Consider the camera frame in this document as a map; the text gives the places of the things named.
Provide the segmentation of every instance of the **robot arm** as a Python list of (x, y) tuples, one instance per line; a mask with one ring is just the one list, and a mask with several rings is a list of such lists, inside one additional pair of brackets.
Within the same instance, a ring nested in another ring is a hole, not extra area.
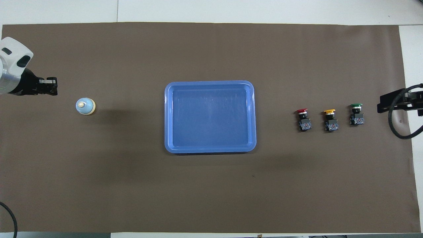
[(389, 128), (394, 133), (394, 135), (400, 139), (411, 139), (423, 132), (423, 126), (421, 126), (415, 132), (403, 136), (395, 130), (392, 123), (392, 112), (394, 110), (417, 110), (418, 116), (423, 116), (423, 91), (409, 92), (410, 90), (417, 88), (423, 88), (423, 83), (413, 85), (406, 89), (399, 89), (380, 96), (380, 103), (377, 105), (377, 112), (388, 112)]
[(33, 56), (26, 46), (13, 38), (0, 41), (0, 94), (57, 95), (55, 77), (43, 79), (26, 68)]

